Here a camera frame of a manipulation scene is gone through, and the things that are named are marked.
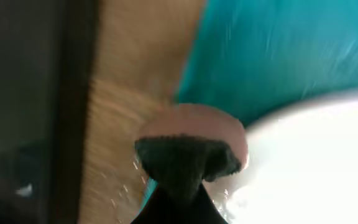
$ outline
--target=wooden board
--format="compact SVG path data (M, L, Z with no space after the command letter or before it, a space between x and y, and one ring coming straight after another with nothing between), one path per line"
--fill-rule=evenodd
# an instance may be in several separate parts
M203 6L101 2L79 223L130 223L139 211L147 177L135 161L134 136L172 102Z

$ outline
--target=black fabric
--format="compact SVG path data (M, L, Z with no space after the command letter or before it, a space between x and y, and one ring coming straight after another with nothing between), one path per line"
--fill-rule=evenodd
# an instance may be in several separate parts
M132 224L227 224L201 184L188 207L178 207L166 191L157 186L144 209Z
M184 207L193 200L203 179L212 182L241 168L224 141L164 136L142 138L135 142L135 149L148 175Z
M132 223L226 223L202 184L240 171L241 162L226 142L164 136L142 138L135 149L158 186Z

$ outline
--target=pink object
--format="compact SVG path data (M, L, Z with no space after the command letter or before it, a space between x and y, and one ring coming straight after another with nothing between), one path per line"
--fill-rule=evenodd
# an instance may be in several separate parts
M179 104L157 116L139 132L139 138L157 136L199 136L228 143L242 168L247 164L248 148L241 122L216 108Z

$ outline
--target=white surface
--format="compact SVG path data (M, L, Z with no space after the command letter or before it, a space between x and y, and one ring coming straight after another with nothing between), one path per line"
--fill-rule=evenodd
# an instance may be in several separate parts
M279 112L247 140L249 167L206 184L229 223L358 223L358 97Z

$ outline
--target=teal fabric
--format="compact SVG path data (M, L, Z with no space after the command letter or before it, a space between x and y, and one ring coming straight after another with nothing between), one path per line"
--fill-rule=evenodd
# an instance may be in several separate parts
M358 1L209 0L176 102L215 106L248 126L350 89L358 89Z
M157 187L157 182L150 178L147 181L147 187L146 187L146 191L144 192L144 199L141 208L143 208L146 205L147 201L149 200L150 196L152 195L156 187Z

